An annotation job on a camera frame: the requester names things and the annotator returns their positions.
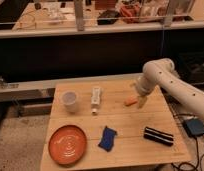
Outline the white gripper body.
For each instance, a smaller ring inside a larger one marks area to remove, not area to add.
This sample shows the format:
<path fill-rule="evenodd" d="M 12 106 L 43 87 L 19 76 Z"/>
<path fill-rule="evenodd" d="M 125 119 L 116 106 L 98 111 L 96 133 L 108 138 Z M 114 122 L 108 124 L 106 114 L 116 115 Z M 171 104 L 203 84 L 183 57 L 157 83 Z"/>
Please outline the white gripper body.
<path fill-rule="evenodd" d="M 149 80 L 145 76 L 139 76 L 136 79 L 134 86 L 136 92 L 140 96 L 148 96 L 155 89 L 156 83 L 154 81 Z"/>

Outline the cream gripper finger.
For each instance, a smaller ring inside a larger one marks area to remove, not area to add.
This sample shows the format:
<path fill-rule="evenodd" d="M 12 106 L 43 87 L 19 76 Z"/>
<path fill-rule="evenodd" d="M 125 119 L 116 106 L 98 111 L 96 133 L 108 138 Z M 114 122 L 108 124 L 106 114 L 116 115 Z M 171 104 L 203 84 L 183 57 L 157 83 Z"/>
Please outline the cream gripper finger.
<path fill-rule="evenodd" d="M 137 108 L 138 109 L 142 108 L 145 105 L 146 101 L 147 101 L 147 97 L 146 96 L 139 96 L 138 97 Z"/>

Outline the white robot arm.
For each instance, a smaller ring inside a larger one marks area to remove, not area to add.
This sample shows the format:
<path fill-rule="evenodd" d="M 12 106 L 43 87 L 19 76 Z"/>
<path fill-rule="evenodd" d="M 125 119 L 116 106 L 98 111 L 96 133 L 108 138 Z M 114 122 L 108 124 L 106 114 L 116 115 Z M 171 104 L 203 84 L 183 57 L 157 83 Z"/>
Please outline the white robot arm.
<path fill-rule="evenodd" d="M 135 83 L 138 95 L 147 97 L 158 85 L 204 121 L 204 92 L 177 78 L 174 69 L 174 62 L 169 58 L 146 62 Z"/>

